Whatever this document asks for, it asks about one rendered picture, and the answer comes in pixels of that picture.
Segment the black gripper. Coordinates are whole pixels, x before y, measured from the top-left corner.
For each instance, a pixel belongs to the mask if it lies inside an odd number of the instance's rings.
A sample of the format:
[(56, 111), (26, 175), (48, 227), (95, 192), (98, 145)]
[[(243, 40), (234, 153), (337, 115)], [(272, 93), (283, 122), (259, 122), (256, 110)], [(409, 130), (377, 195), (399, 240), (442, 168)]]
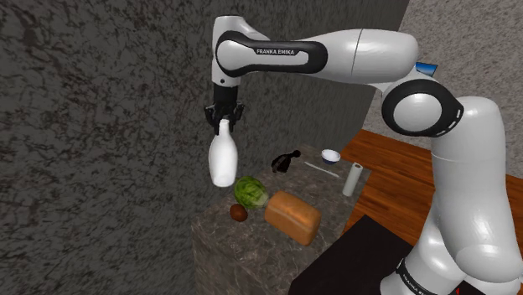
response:
[(229, 130), (234, 131), (235, 124), (241, 119), (244, 105), (237, 100), (238, 87), (214, 85), (213, 104), (205, 108), (207, 122), (213, 127), (216, 136), (220, 134), (220, 120), (229, 119)]

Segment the white bottle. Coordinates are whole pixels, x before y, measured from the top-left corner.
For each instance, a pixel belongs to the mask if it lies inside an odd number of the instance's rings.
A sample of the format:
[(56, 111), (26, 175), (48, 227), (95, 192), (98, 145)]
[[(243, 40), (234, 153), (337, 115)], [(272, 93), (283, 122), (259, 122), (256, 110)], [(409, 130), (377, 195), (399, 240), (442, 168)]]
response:
[(236, 181), (238, 152), (230, 134), (230, 121), (221, 119), (219, 132), (215, 135), (209, 150), (210, 177), (213, 185), (227, 188)]

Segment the black kitchen tool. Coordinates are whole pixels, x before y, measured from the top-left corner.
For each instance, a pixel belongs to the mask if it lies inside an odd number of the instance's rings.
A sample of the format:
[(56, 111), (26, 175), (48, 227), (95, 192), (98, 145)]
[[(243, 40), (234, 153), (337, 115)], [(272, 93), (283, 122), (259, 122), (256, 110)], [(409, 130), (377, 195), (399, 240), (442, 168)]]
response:
[(286, 153), (282, 154), (278, 157), (276, 157), (272, 161), (272, 171), (274, 173), (280, 172), (280, 173), (286, 173), (289, 165), (293, 158), (299, 158), (301, 156), (301, 152), (299, 150), (294, 150), (292, 153)]

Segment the green lettuce head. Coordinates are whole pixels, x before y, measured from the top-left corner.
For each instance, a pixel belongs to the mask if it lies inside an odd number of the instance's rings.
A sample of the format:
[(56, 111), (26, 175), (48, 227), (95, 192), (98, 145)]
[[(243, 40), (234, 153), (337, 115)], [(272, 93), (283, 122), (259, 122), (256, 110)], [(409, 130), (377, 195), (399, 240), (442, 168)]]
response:
[(237, 203), (249, 210), (264, 208), (269, 200), (265, 186), (252, 176), (237, 179), (234, 195)]

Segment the brown kiwi fruit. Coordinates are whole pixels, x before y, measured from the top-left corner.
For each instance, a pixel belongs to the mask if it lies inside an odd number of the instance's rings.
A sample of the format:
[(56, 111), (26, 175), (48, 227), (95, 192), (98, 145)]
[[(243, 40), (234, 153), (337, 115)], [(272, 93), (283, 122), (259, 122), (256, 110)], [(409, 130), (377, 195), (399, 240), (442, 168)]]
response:
[(235, 221), (243, 222), (248, 218), (248, 213), (241, 204), (233, 204), (230, 207), (230, 217)]

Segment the white knife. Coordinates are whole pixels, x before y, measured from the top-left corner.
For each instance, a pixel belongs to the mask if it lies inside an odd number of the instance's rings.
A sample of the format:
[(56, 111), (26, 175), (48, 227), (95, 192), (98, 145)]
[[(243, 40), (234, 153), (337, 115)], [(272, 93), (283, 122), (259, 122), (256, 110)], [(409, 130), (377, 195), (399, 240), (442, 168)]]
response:
[(304, 161), (304, 163), (305, 163), (306, 165), (308, 165), (309, 167), (314, 168), (314, 169), (316, 169), (316, 170), (318, 170), (318, 171), (324, 172), (324, 173), (326, 173), (326, 174), (328, 174), (328, 175), (331, 175), (331, 176), (333, 176), (333, 177), (336, 177), (336, 178), (340, 178), (340, 176), (339, 176), (338, 174), (333, 173), (333, 172), (331, 172), (331, 171), (328, 171), (327, 169), (320, 168), (319, 166), (316, 166), (316, 165), (314, 165), (314, 164), (311, 164), (311, 163), (309, 163), (309, 162), (307, 162), (307, 161)]

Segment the white bowl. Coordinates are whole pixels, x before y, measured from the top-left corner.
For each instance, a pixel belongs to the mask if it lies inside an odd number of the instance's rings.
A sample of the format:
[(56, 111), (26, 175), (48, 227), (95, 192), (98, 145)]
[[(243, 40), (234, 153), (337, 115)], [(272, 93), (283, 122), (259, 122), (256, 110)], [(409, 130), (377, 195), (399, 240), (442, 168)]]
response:
[(324, 149), (321, 152), (321, 157), (329, 165), (336, 164), (341, 159), (340, 154), (332, 149)]

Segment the brown bread loaf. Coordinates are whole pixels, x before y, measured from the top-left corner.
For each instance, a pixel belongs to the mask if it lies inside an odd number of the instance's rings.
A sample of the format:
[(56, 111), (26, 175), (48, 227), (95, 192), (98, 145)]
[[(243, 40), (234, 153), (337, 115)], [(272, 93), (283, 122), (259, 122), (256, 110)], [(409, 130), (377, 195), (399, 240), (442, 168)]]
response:
[(309, 246), (317, 235), (321, 217), (312, 205), (282, 190), (269, 199), (264, 213), (267, 223), (303, 246)]

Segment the white paper towel roll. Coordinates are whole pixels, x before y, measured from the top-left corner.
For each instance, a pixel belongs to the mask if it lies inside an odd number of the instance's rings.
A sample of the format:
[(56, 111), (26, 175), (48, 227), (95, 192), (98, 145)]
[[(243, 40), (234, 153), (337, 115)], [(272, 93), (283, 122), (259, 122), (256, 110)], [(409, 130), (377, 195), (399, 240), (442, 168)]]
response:
[(355, 186), (360, 178), (363, 167), (359, 163), (353, 163), (348, 173), (347, 179), (345, 180), (342, 194), (345, 196), (351, 196), (355, 191)]

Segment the black robot stand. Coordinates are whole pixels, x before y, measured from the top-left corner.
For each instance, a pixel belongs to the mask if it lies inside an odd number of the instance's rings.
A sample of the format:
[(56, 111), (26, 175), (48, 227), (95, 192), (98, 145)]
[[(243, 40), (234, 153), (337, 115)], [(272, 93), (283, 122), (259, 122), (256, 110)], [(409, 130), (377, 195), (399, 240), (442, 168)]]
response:
[(293, 280), (288, 295), (485, 295), (464, 278), (433, 218), (410, 246), (365, 215)]

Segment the blue object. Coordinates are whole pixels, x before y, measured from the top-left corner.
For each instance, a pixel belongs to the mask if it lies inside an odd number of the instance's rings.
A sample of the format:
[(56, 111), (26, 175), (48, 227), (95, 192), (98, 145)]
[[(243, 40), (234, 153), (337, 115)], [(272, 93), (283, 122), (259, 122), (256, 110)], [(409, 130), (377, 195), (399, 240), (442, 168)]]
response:
[(422, 63), (422, 62), (416, 62), (416, 70), (424, 75), (433, 77), (435, 74), (435, 71), (437, 69), (437, 65), (434, 64), (428, 64), (428, 63)]

